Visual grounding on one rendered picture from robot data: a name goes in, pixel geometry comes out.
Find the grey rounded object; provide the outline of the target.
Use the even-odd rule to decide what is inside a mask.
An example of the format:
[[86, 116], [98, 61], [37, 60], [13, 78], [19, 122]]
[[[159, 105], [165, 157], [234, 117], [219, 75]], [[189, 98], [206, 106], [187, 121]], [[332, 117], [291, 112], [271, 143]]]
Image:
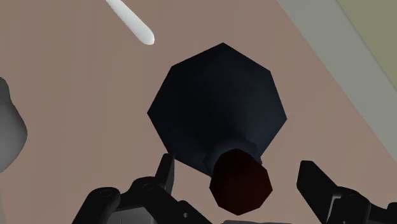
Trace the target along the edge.
[[19, 156], [27, 135], [27, 127], [11, 100], [10, 88], [0, 77], [0, 173]]

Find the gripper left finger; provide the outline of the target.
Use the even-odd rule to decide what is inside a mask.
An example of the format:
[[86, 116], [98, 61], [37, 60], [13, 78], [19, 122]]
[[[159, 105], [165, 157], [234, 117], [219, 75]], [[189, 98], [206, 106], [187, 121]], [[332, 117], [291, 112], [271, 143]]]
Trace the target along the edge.
[[154, 176], [134, 180], [124, 192], [92, 190], [72, 224], [212, 224], [185, 200], [172, 195], [174, 156], [165, 153]]

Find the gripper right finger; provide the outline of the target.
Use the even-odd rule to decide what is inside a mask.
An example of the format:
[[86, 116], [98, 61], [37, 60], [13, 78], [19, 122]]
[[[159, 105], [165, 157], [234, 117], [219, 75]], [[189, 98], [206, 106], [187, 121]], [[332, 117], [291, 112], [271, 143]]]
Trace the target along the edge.
[[397, 202], [376, 206], [336, 185], [313, 161], [300, 162], [296, 187], [321, 224], [397, 224]]

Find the dark bottle with red cap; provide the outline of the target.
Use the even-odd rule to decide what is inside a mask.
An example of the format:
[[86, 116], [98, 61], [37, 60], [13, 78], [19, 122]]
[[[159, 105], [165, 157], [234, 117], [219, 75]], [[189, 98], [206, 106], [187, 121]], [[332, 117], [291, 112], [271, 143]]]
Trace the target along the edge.
[[225, 43], [172, 66], [148, 116], [176, 160], [235, 215], [272, 192], [261, 156], [287, 120], [271, 72]]

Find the white rounded stick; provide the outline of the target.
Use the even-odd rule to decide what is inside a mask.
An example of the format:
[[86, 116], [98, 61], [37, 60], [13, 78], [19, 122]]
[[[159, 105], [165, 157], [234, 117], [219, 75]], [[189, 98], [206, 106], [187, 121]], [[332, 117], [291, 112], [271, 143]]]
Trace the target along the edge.
[[140, 42], [145, 45], [155, 43], [152, 30], [122, 0], [105, 1]]

